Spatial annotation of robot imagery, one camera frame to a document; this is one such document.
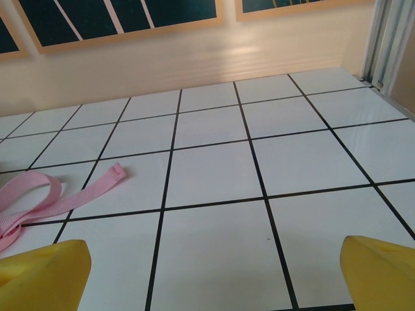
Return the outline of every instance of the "dark green panel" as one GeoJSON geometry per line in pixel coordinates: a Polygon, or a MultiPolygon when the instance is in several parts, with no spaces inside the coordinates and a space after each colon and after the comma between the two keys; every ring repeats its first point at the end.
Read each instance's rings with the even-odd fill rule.
{"type": "Polygon", "coordinates": [[[307,2],[317,2],[322,0],[243,0],[243,12],[256,12],[268,10],[270,8],[282,8],[290,5],[300,5],[307,2]]]}
{"type": "Polygon", "coordinates": [[[103,0],[59,0],[59,3],[82,39],[117,34],[103,0]]]}
{"type": "Polygon", "coordinates": [[[42,46],[78,41],[53,0],[19,0],[42,46]]]}
{"type": "Polygon", "coordinates": [[[140,0],[111,0],[124,32],[149,29],[140,0]]]}
{"type": "Polygon", "coordinates": [[[216,17],[215,0],[146,0],[155,27],[216,17]]]}
{"type": "Polygon", "coordinates": [[[6,25],[0,18],[0,54],[16,52],[18,50],[18,46],[14,43],[12,36],[6,28],[6,25]]]}
{"type": "Polygon", "coordinates": [[[268,10],[269,8],[275,8],[272,0],[243,0],[242,6],[243,6],[244,13],[268,10]]]}

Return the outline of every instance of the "wall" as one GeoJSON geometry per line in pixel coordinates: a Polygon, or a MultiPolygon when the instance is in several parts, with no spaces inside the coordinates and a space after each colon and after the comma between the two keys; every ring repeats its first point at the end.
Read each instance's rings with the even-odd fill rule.
{"type": "Polygon", "coordinates": [[[323,67],[359,74],[373,3],[39,55],[11,0],[6,11],[32,55],[0,63],[0,115],[323,67]]]}
{"type": "Polygon", "coordinates": [[[412,26],[391,97],[415,114],[415,27],[412,26]]]}

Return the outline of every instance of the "pink strap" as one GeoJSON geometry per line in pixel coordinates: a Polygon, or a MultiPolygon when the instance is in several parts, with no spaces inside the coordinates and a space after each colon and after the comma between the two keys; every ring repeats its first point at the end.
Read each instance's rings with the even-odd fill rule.
{"type": "Polygon", "coordinates": [[[0,211],[4,211],[21,195],[34,187],[50,185],[49,193],[33,209],[0,219],[0,251],[6,249],[18,238],[23,222],[35,218],[55,216],[76,209],[103,195],[125,176],[124,169],[119,163],[116,163],[89,187],[57,202],[62,191],[59,180],[35,171],[20,174],[0,189],[0,211]]]}

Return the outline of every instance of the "yellow plastic part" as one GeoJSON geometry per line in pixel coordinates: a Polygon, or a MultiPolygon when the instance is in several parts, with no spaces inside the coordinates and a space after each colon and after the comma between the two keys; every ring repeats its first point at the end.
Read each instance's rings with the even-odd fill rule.
{"type": "Polygon", "coordinates": [[[415,310],[415,249],[348,236],[340,265],[357,311],[415,310]]]}
{"type": "Polygon", "coordinates": [[[1,311],[76,311],[91,270],[85,241],[0,260],[1,311]]]}

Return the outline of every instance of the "picture frame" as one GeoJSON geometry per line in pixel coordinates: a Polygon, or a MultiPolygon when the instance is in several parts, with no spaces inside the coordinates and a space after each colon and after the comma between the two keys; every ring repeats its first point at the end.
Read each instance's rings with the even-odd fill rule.
{"type": "Polygon", "coordinates": [[[356,5],[359,3],[371,3],[374,0],[319,0],[309,2],[309,0],[296,0],[297,2],[304,2],[300,4],[293,4],[289,6],[282,6],[278,7],[279,0],[269,0],[269,5],[267,7],[274,8],[266,8],[262,10],[253,10],[251,12],[247,12],[247,9],[244,9],[244,3],[252,2],[256,3],[256,0],[235,0],[235,8],[236,8],[236,16],[237,21],[251,21],[255,19],[263,19],[269,17],[279,17],[279,16],[287,16],[293,14],[301,14],[304,12],[310,12],[314,10],[326,9],[326,8],[335,8],[338,6],[345,6],[345,5],[356,5]]]}
{"type": "MultiPolygon", "coordinates": [[[[108,45],[108,44],[119,43],[119,42],[124,42],[124,41],[138,40],[138,39],[160,36],[160,35],[165,35],[165,34],[185,32],[185,31],[195,30],[195,29],[204,29],[208,27],[216,27],[216,26],[220,26],[224,24],[224,9],[223,9],[222,0],[212,0],[215,2],[215,10],[216,10],[216,17],[214,18],[203,19],[203,20],[198,20],[198,21],[190,21],[190,22],[185,22],[185,23],[178,23],[175,25],[167,25],[167,26],[162,26],[162,27],[154,27],[151,29],[117,33],[117,34],[112,34],[108,36],[100,36],[98,38],[88,38],[85,40],[71,41],[71,42],[65,42],[65,43],[45,46],[45,45],[42,45],[20,1],[21,0],[12,0],[16,10],[18,11],[23,21],[23,24],[25,25],[30,37],[32,38],[32,41],[34,42],[40,54],[51,54],[51,53],[82,49],[82,48],[91,48],[91,47],[97,47],[101,45],[108,45]]],[[[111,3],[111,0],[102,0],[102,1],[106,5],[111,3]]],[[[120,24],[114,23],[114,27],[117,28],[117,26],[119,27],[120,24]]]]}
{"type": "Polygon", "coordinates": [[[16,60],[19,58],[26,58],[29,56],[23,40],[20,38],[12,21],[8,17],[4,7],[0,4],[0,29],[6,34],[8,46],[0,49],[0,61],[16,60]]]}

